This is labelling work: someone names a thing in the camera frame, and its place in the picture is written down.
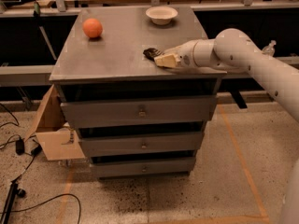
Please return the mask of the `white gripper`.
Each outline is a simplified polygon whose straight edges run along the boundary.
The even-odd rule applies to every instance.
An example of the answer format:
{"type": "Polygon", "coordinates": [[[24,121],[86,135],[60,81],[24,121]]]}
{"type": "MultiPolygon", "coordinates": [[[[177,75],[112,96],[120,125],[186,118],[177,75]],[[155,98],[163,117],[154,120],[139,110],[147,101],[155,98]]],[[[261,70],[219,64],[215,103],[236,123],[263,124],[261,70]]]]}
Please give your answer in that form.
{"type": "Polygon", "coordinates": [[[192,40],[174,48],[167,49],[164,51],[164,55],[155,57],[154,61],[157,66],[166,68],[195,67],[193,50],[196,44],[197,41],[192,40]]]}

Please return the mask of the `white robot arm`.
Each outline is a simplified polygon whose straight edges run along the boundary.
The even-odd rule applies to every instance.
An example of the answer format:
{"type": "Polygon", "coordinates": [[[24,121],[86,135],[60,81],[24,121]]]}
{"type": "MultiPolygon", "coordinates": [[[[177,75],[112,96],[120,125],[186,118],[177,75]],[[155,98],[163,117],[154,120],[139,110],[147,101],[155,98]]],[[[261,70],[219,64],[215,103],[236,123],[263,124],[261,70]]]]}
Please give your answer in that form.
{"type": "Polygon", "coordinates": [[[197,39],[159,51],[153,61],[173,72],[206,67],[241,70],[251,76],[295,120],[299,121],[299,70],[259,49],[242,31],[230,28],[214,39],[197,39]]]}

